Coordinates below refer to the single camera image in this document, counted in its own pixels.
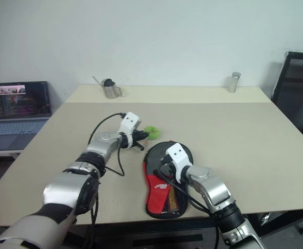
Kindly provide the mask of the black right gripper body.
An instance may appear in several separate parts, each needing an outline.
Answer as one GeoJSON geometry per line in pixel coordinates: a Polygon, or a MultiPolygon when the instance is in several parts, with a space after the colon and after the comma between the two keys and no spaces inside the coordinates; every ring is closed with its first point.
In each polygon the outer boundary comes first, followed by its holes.
{"type": "Polygon", "coordinates": [[[166,155],[160,160],[158,166],[158,176],[164,181],[176,182],[176,168],[170,155],[166,155]]]}

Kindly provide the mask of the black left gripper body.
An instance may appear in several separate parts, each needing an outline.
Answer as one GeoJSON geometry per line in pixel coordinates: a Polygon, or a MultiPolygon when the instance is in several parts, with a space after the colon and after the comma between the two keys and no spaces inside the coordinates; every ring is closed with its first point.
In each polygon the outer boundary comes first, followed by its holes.
{"type": "Polygon", "coordinates": [[[140,134],[138,134],[138,131],[139,131],[139,130],[134,129],[134,130],[132,131],[132,134],[129,135],[129,136],[127,136],[128,139],[131,139],[131,140],[127,141],[127,142],[128,142],[127,148],[137,147],[139,150],[143,151],[145,148],[144,148],[144,146],[142,146],[142,145],[139,143],[139,141],[141,141],[141,140],[138,140],[138,139],[137,139],[138,136],[140,135],[140,134]]]}

